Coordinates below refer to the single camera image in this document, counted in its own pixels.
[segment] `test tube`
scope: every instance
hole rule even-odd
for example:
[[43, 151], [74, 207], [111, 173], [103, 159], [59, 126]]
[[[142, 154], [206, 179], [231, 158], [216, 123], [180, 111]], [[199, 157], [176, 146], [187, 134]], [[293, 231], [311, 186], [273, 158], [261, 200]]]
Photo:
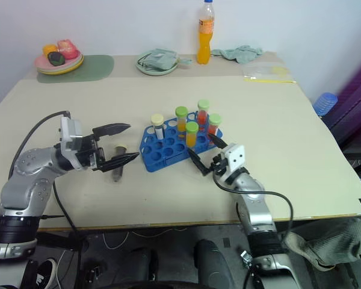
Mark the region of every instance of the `test tube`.
[[198, 123], [188, 122], [186, 124], [186, 146], [193, 148], [197, 143]]
[[207, 123], [207, 113], [210, 107], [209, 101], [201, 99], [198, 101], [198, 117], [197, 122], [199, 124], [199, 130], [203, 131]]
[[186, 133], [187, 114], [188, 114], [187, 107], [177, 107], [175, 109], [178, 137], [183, 140], [185, 138], [185, 133]]
[[156, 134], [156, 137], [158, 140], [162, 140], [164, 139], [164, 125], [163, 125], [163, 115], [162, 114], [153, 114], [151, 116], [151, 123], [152, 126], [154, 127], [154, 131]]
[[[126, 153], [127, 147], [120, 144], [115, 148], [115, 150], [116, 150], [116, 156], [123, 155]], [[119, 181], [122, 178], [122, 175], [123, 175], [123, 166], [113, 169], [114, 182]]]
[[221, 124], [222, 118], [219, 114], [213, 113], [209, 116], [209, 134], [215, 134], [217, 135], [218, 126]]

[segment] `test tube rack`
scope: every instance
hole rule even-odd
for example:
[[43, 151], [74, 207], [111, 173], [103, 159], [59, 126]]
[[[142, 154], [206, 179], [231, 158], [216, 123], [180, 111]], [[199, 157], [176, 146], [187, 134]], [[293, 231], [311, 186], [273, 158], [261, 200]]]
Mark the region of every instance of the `test tube rack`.
[[[197, 119], [197, 111], [187, 115], [187, 122], [194, 122]], [[176, 128], [176, 118], [168, 119], [164, 122], [164, 139], [158, 140], [152, 126], [144, 129], [142, 141], [140, 142], [139, 150], [146, 166], [147, 171], [155, 172], [164, 167], [189, 158], [186, 147], [186, 139], [179, 139], [180, 134]], [[203, 131], [197, 133], [197, 143], [192, 148], [195, 153], [208, 151], [215, 147], [210, 143], [207, 137], [208, 121], [203, 127]], [[217, 131], [217, 136], [222, 138], [223, 133], [220, 129]]]

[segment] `orange juice bottle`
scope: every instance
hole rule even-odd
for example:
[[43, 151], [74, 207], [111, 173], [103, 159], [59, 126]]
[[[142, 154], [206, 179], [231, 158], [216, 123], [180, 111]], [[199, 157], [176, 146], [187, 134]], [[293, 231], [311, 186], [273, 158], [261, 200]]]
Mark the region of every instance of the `orange juice bottle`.
[[214, 9], [212, 0], [205, 0], [199, 16], [199, 50], [197, 61], [199, 64], [208, 64], [210, 60], [210, 40], [214, 29]]

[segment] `white wall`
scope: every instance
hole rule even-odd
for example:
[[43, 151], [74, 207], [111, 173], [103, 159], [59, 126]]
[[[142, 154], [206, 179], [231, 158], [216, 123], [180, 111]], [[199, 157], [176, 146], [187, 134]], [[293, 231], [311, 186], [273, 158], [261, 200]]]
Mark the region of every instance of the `white wall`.
[[[69, 38], [84, 54], [197, 50], [202, 0], [0, 0], [0, 102], [42, 46]], [[337, 92], [361, 65], [361, 0], [214, 0], [213, 48], [276, 51], [307, 97]]]

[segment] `beige tabletop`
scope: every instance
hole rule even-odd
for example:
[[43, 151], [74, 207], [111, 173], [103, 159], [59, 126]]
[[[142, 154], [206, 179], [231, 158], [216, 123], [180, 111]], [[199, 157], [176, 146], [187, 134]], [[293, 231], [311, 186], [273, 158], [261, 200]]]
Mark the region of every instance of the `beige tabletop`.
[[[92, 82], [41, 84], [30, 72], [0, 104], [0, 192], [13, 155], [27, 132], [46, 115], [70, 110], [85, 135], [107, 123], [131, 128], [100, 141], [111, 158], [118, 144], [137, 151], [150, 116], [174, 117], [184, 105], [197, 110], [209, 99], [210, 112], [223, 118], [227, 143], [244, 144], [246, 168], [267, 190], [286, 195], [294, 219], [361, 214], [361, 182], [333, 136], [317, 117], [298, 84], [244, 81], [241, 66], [213, 58], [207, 66], [180, 67], [167, 76], [151, 77], [134, 66], [134, 57], [116, 57], [110, 77]], [[26, 149], [58, 143], [57, 117], [42, 125]], [[201, 154], [205, 163], [218, 153]], [[120, 182], [111, 172], [69, 172], [56, 180], [62, 203], [80, 228], [164, 226], [236, 221], [230, 193], [219, 190], [211, 175], [203, 177], [190, 160], [155, 173], [141, 157], [125, 166]], [[274, 220], [289, 217], [287, 204], [267, 196]], [[61, 214], [51, 197], [45, 214]], [[68, 228], [64, 218], [44, 220], [45, 229]]]

